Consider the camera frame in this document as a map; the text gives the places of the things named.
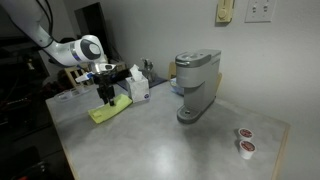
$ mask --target light switch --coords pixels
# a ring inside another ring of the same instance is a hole
[[[234,0],[219,0],[216,22],[230,22],[233,15]]]
[[[245,22],[271,22],[276,0],[249,0]]]

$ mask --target yellow sponge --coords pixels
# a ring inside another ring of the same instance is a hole
[[[114,98],[114,103],[115,106],[110,106],[110,104],[108,103],[97,109],[90,109],[88,111],[90,117],[94,120],[95,123],[102,123],[103,121],[110,119],[111,117],[115,116],[126,107],[128,107],[132,103],[132,100],[128,96],[120,94]]]

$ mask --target tissue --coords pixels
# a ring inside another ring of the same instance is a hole
[[[142,80],[143,75],[142,75],[142,72],[139,71],[139,66],[134,64],[132,68],[130,68],[130,72],[134,81]]]

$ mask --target white wall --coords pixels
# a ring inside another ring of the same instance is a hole
[[[53,20],[54,20],[53,33],[52,33],[53,37],[57,41],[60,41],[64,37],[75,37],[63,0],[49,0],[49,3],[52,8]],[[42,27],[46,30],[48,29],[47,22],[48,21],[44,16],[41,21],[41,24],[42,24]],[[44,65],[48,70],[49,75],[53,77],[52,78],[53,80],[55,80],[57,73],[63,68],[56,66],[54,64],[51,64],[48,61],[49,56],[44,51],[39,51],[39,52],[44,62]]]
[[[73,10],[94,0],[64,1]],[[244,23],[248,0],[233,21],[215,26],[217,0],[103,0],[118,51],[131,66],[154,61],[166,77],[179,53],[222,50],[218,97],[291,124],[280,179],[320,177],[320,1],[278,0],[272,23]]]

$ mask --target black cable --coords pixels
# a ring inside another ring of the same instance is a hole
[[[51,42],[50,42],[48,45],[46,45],[46,46],[44,46],[44,47],[40,46],[40,45],[39,45],[36,41],[34,41],[26,32],[24,32],[11,18],[9,18],[9,19],[10,19],[10,21],[12,22],[12,24],[13,24],[17,29],[19,29],[19,30],[21,31],[22,34],[24,34],[26,37],[29,37],[29,39],[30,39],[31,41],[33,41],[35,44],[37,44],[39,47],[41,47],[41,48],[47,48],[47,47],[49,47],[49,46],[53,43],[54,39],[53,39],[53,37],[51,37]]]
[[[50,6],[48,0],[45,0],[45,1],[46,1],[47,6],[48,6],[49,13],[50,13],[51,23],[50,23],[50,25],[49,25],[49,34],[50,34],[50,36],[52,36],[52,30],[53,30],[53,15],[52,15],[51,6]]]
[[[40,6],[40,8],[42,9],[42,11],[44,12],[44,14],[46,15],[48,22],[49,22],[49,30],[50,30],[50,24],[51,24],[51,19],[49,18],[48,12],[44,9],[44,7],[42,6],[42,4],[40,3],[39,0],[36,0],[38,5]]]
[[[50,11],[50,16],[51,16],[51,18],[49,18],[49,15],[48,15],[48,12],[45,10],[45,8],[42,6],[42,4],[40,3],[40,1],[39,0],[36,0],[37,1],[37,3],[38,3],[38,5],[40,6],[40,8],[42,9],[42,11],[45,13],[45,15],[46,15],[46,17],[47,17],[47,20],[48,20],[48,23],[49,23],[49,36],[50,36],[50,38],[51,38],[51,42],[49,43],[49,44],[47,44],[46,46],[40,46],[41,48],[47,48],[47,47],[49,47],[52,43],[53,43],[53,41],[54,41],[54,39],[53,39],[53,37],[52,37],[52,29],[53,29],[53,17],[52,17],[52,11],[51,11],[51,6],[50,6],[50,4],[48,3],[48,1],[46,0],[46,3],[47,3],[47,6],[48,6],[48,8],[49,8],[49,11]]]

